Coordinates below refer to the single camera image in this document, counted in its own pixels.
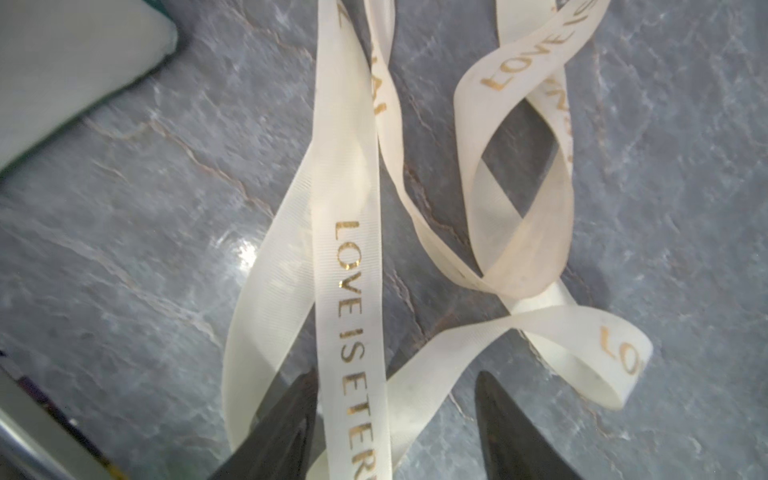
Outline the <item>cream ribbon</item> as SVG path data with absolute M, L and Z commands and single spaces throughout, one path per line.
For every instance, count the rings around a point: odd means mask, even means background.
M 510 330 L 582 396 L 622 408 L 653 346 L 630 322 L 578 305 L 561 282 L 574 222 L 573 135 L 565 63 L 590 39 L 604 1 L 500 1 L 499 47 L 454 93 L 455 137 L 468 233 L 466 264 L 431 229 L 402 179 L 403 122 L 389 70 L 395 5 L 365 5 L 364 51 L 345 6 L 318 5 L 312 139 L 241 292 L 224 354 L 230 443 L 250 424 L 308 316 L 316 320 L 326 450 L 312 479 L 389 479 L 467 366 Z M 554 135 L 555 159 L 520 214 L 483 161 L 522 101 Z M 395 375 L 385 373 L 381 169 L 421 246 L 453 283 L 498 297 L 504 317 L 448 329 Z

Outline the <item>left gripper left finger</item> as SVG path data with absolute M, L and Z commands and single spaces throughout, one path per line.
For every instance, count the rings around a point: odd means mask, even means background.
M 304 480 L 317 418 L 318 374 L 300 375 L 243 443 L 210 475 L 215 480 Z

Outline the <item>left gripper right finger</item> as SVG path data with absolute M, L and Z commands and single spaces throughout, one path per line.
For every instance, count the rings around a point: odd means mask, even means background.
M 580 477 L 487 371 L 480 372 L 476 379 L 475 408 L 489 479 Z

